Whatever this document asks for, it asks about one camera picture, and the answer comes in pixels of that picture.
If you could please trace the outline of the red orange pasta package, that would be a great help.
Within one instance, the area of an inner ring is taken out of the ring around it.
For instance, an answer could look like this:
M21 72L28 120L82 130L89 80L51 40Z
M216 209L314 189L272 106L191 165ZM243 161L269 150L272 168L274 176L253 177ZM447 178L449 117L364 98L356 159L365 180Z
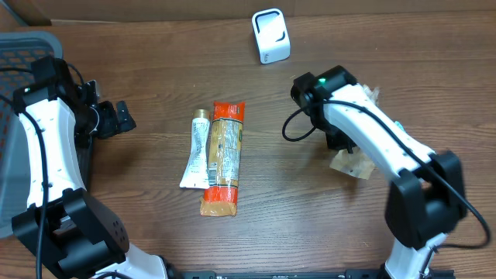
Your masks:
M202 216L237 213L244 111L244 102L214 103L207 166L209 188L201 200Z

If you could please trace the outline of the beige plastic pouch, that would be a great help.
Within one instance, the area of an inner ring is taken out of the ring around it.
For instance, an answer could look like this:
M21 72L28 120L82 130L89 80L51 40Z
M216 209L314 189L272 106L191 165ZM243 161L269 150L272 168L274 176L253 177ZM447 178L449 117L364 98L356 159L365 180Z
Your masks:
M349 176L368 180L376 165L358 146L353 147L352 151L349 153L347 150L340 150L329 167Z

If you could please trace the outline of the teal snack packet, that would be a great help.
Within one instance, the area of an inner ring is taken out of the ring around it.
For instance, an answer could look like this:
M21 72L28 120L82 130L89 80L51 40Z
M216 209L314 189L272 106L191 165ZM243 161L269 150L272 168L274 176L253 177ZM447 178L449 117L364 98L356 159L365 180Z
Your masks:
M403 125L399 122L399 121L395 121L394 124L400 129L402 130L403 132L405 132L405 129L403 127Z

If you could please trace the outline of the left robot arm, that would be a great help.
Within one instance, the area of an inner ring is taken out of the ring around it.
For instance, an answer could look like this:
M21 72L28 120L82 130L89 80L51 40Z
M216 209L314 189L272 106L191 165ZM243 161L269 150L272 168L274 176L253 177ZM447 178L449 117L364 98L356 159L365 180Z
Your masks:
M12 219L17 239L38 268L58 278L175 278L163 258L129 241L120 218L86 190L78 151L135 127L125 102L100 102L94 81L74 82L71 66L52 56L31 63L34 82L14 92L26 133L30 191Z

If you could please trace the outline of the white tube gold cap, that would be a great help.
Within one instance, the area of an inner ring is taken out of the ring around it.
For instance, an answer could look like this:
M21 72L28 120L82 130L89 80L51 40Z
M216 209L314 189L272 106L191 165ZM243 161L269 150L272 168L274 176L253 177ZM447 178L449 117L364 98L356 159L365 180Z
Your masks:
M210 129L210 112L197 109L191 122L191 151L180 182L181 188L208 189L206 144Z

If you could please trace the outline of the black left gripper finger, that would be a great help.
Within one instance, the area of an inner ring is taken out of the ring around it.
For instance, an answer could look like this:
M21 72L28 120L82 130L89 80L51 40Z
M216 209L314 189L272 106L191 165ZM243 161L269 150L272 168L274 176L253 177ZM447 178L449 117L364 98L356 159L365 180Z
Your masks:
M97 137L107 139L114 136L118 129L118 119L110 101L104 101L98 104L97 112L99 124L97 126Z
M119 133L125 133L136 128L136 122L130 115L128 107L124 101L116 104L116 115L118 119Z

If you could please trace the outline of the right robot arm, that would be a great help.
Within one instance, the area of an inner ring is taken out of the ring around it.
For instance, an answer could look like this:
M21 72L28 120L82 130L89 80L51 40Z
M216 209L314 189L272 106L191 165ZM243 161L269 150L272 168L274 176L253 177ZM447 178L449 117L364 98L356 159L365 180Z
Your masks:
M437 154L389 119L366 88L344 67L295 78L291 98L326 134L332 150L359 147L389 182L385 221L394 245L375 271L349 271L352 278L452 278L430 264L467 214L462 167L452 152Z

